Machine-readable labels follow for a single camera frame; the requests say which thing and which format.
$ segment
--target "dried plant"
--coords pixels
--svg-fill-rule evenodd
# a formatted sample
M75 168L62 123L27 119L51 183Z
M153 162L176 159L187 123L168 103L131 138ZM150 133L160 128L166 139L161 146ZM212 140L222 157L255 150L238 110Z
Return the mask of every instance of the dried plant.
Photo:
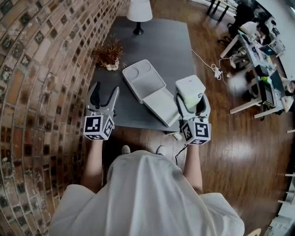
M111 37L107 44L101 44L95 47L91 53L95 62L102 67L114 65L116 60L120 60L123 54L123 47L118 39Z

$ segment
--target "curved brick wall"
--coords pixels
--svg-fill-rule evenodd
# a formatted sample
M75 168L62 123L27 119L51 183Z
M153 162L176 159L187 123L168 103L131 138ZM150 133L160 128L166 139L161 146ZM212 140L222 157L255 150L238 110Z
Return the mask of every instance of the curved brick wall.
M84 165L84 98L103 41L129 0L0 3L0 234L46 235Z

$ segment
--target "white lamp shade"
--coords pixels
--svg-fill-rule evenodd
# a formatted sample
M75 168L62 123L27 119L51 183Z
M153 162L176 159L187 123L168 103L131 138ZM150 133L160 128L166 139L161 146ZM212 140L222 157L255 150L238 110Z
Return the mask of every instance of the white lamp shade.
M145 22L153 18L149 0L131 0L127 18L135 22Z

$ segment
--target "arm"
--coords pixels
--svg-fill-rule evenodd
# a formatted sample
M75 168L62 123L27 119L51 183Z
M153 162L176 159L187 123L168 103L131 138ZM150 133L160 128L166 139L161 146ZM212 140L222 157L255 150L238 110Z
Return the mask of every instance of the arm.
M240 31L242 31L243 33L245 33L245 34L248 35L248 36L251 36L251 33L245 28L244 25L242 25L242 26L240 27Z
M284 77L282 77L282 76L280 76L280 78L281 78L281 80L282 80L283 83L288 83L288 82L290 82L289 79L286 79L286 78L284 78Z
M81 185L95 194L100 190L102 179L102 140L92 141Z
M193 189L197 192L197 194L203 194L202 173L198 145L188 145L183 175L193 187Z
M282 104L283 104L283 108L285 110L285 112L288 112L293 104L293 99L290 97L283 97L281 98Z

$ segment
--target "gray tabletop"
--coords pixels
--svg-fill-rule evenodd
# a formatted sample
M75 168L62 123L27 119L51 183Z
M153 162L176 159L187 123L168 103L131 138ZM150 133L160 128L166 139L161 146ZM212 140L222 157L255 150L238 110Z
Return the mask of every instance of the gray tabletop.
M124 48L120 64L132 65L147 59L174 95L175 81L195 74L189 32L186 23L165 19L152 19L142 23L143 35L134 35L136 23L126 17L117 17L109 35L118 38ZM140 104L126 84L123 67L107 71L97 67L91 85L99 81L100 104L107 103L114 87L119 86L120 95L116 103L115 125L151 130L179 131L179 121L166 127L144 104Z

